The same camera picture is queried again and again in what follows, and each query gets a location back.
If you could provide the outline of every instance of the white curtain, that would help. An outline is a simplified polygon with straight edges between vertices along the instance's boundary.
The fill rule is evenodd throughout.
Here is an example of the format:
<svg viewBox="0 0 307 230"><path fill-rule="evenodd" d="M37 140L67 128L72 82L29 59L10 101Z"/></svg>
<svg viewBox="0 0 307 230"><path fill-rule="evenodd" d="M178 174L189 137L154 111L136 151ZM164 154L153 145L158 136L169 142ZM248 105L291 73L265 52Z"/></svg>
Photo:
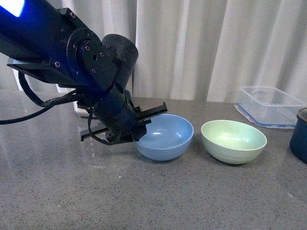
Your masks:
<svg viewBox="0 0 307 230"><path fill-rule="evenodd" d="M116 33L136 43L133 96L236 102L240 86L274 86L307 102L306 0L49 2L72 9L101 39ZM0 56L0 88L17 89L6 61Z"/></svg>

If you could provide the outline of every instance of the blue pot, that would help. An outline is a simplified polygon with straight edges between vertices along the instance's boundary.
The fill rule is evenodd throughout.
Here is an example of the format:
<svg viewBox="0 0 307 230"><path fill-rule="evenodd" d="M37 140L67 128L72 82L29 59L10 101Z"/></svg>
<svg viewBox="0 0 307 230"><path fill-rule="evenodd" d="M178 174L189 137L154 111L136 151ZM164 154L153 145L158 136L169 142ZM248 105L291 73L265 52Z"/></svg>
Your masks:
<svg viewBox="0 0 307 230"><path fill-rule="evenodd" d="M290 141L290 150L307 163L307 108L297 113L297 123Z"/></svg>

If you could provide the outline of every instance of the bowl rim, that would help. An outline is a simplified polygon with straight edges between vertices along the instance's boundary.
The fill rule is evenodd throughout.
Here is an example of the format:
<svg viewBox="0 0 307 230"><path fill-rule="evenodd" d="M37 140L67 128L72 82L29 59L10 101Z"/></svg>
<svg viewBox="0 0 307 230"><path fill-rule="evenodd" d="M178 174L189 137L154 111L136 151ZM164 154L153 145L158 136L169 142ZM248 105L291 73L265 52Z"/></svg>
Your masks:
<svg viewBox="0 0 307 230"><path fill-rule="evenodd" d="M191 126L191 128L192 128L192 133L191 133L191 135L189 136L189 138L188 138L185 142L183 142L183 143L181 143L181 144L179 144L179 145L175 145L175 146L169 147L169 148L149 148L149 147L147 147L147 146L141 145L141 144L140 144L140 141L133 141L135 144L137 144L137 145L139 145L139 146L142 146L143 148L147 148L147 149L149 149L149 150L170 150L170 149L174 149L174 148L177 148L177 147L179 147L179 146L185 145L187 142L189 142L189 141L192 139L192 137L193 137L193 135L194 135L194 127L193 127L193 125L191 124L190 121L188 121L188 120L185 119L184 117L181 117L181 116L178 116L178 115L174 115L174 114L160 114L160 115L158 115L158 116L176 116L176 117L179 117L179 118L185 120L185 121Z"/></svg>
<svg viewBox="0 0 307 230"><path fill-rule="evenodd" d="M221 122L221 121L223 121L223 122L226 121L226 122L229 122L229 123L238 123L238 124L247 126L247 127L251 128L251 129L253 129L253 130L259 132L260 134L262 134L262 136L263 136L264 139L265 139L264 144L261 145L261 146L258 147L258 148L254 148L254 149L236 149L236 148L230 148L230 147L226 147L226 146L220 145L220 144L218 144L218 143L216 143L216 142L210 140L206 135L204 135L202 129L203 129L203 127L204 127L206 124L208 124L208 123L213 123L213 122ZM267 143L268 143L267 137L266 137L266 136L264 135L264 133L262 133L259 129L257 129L257 128L255 128L255 127L253 127L253 126L250 126L250 125L248 125L248 124L245 124L245 123L243 123L243 122L232 121L232 120L212 120L212 121L208 121L208 122L206 122L205 124L203 124L203 125L201 126L201 135L202 135L203 137L205 137L206 140L210 141L211 143L213 143L213 144L215 144L215 145L218 145L218 146L220 146L220 147L223 147L223 148L225 148L225 149L229 149L229 150L238 150L238 151L244 151L244 152L245 152L245 151L260 150L260 149L264 148L264 147L267 145Z"/></svg>

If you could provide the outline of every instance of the blue bowl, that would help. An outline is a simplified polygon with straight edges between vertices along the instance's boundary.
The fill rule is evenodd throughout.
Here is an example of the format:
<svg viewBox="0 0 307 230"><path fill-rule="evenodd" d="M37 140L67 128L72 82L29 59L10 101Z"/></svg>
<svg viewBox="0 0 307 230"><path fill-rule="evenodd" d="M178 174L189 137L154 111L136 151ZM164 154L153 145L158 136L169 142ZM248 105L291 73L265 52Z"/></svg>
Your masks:
<svg viewBox="0 0 307 230"><path fill-rule="evenodd" d="M145 134L135 141L144 156L156 161L168 161L184 153L194 134L192 124L177 115L162 114L151 118Z"/></svg>

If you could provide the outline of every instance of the bowl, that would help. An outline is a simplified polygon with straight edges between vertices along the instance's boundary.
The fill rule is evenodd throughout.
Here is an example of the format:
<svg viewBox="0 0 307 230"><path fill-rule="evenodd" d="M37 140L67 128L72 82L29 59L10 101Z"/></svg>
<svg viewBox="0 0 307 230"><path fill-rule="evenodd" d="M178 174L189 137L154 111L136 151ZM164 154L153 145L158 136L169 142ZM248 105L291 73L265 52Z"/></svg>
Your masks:
<svg viewBox="0 0 307 230"><path fill-rule="evenodd" d="M156 161L179 157L189 147L194 134L192 124L177 115L162 114L151 118L147 133L135 141L144 156Z"/></svg>
<svg viewBox="0 0 307 230"><path fill-rule="evenodd" d="M267 138L258 129L237 121L214 120L201 127L206 150L216 159L243 164L260 155Z"/></svg>

